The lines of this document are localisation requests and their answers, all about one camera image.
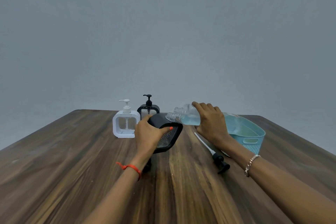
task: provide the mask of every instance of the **silver bracelet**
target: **silver bracelet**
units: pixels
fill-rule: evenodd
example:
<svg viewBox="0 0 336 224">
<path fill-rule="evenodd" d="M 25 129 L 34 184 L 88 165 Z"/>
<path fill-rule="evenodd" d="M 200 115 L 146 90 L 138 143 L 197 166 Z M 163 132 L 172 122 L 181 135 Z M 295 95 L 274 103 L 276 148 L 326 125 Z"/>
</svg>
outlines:
<svg viewBox="0 0 336 224">
<path fill-rule="evenodd" d="M 250 162 L 247 163 L 247 167 L 245 168 L 245 171 L 244 171 L 246 177 L 250 176 L 249 175 L 250 166 L 252 165 L 252 162 L 258 157 L 260 157 L 260 156 L 259 155 L 254 155 L 253 158 L 250 159 Z"/>
</svg>

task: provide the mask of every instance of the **hand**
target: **hand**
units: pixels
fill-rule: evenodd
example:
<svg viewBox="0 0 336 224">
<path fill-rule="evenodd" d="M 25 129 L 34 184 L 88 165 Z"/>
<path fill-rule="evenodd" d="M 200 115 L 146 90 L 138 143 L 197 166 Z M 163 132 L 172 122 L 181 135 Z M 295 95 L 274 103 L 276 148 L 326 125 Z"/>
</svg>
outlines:
<svg viewBox="0 0 336 224">
<path fill-rule="evenodd" d="M 136 155 L 133 165 L 143 169 L 156 149 L 162 136 L 170 131 L 170 127 L 156 128 L 148 123 L 152 115 L 145 116 L 135 127 Z"/>
<path fill-rule="evenodd" d="M 230 137 L 224 114 L 219 107 L 213 107 L 212 104 L 193 102 L 192 105 L 201 117 L 201 124 L 197 127 L 197 132 L 216 147 L 221 148 L 225 138 Z"/>
</svg>

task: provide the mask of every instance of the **table top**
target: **table top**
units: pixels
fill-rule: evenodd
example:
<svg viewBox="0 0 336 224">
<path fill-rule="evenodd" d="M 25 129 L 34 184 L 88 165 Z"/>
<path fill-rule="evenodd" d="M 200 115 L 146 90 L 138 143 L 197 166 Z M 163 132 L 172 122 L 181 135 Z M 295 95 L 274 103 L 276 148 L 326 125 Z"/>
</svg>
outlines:
<svg viewBox="0 0 336 224">
<path fill-rule="evenodd" d="M 115 162 L 135 153 L 134 139 L 112 133 L 115 113 L 75 110 L 1 150 L 0 223 L 81 223 L 122 173 Z M 266 131 L 263 158 L 336 202 L 335 155 L 261 116 L 244 117 Z M 232 159 L 218 175 L 194 132 L 184 126 L 169 151 L 152 156 L 123 223 L 292 223 Z"/>
</svg>

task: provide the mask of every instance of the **red thread bracelet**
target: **red thread bracelet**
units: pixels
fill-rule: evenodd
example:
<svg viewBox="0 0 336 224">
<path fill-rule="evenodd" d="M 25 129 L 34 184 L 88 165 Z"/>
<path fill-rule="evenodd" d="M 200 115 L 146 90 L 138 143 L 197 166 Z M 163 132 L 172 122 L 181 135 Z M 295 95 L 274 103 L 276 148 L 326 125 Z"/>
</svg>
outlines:
<svg viewBox="0 0 336 224">
<path fill-rule="evenodd" d="M 136 166 L 133 166 L 133 165 L 125 165 L 124 166 L 120 162 L 116 162 L 116 163 L 122 168 L 122 170 L 125 170 L 128 167 L 133 168 L 139 174 L 138 181 L 140 180 L 140 178 L 141 178 L 141 171 Z"/>
</svg>

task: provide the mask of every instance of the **bracelet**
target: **bracelet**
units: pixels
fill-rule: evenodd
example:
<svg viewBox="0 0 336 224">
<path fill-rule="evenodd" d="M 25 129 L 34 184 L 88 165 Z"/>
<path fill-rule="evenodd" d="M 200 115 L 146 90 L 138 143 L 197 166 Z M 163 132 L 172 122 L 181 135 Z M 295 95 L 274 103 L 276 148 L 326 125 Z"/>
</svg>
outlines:
<svg viewBox="0 0 336 224">
<path fill-rule="evenodd" d="M 122 168 L 122 170 L 125 170 L 128 167 L 133 168 L 139 174 L 138 181 L 140 180 L 140 178 L 141 178 L 141 171 L 136 166 L 133 166 L 133 165 L 125 165 L 124 166 L 120 162 L 116 162 L 116 163 Z"/>
<path fill-rule="evenodd" d="M 247 163 L 247 167 L 245 168 L 244 174 L 246 177 L 249 177 L 249 170 L 250 170 L 250 166 L 252 165 L 252 162 L 256 159 L 260 157 L 259 155 L 254 155 L 253 158 L 250 159 L 250 161 Z"/>
</svg>

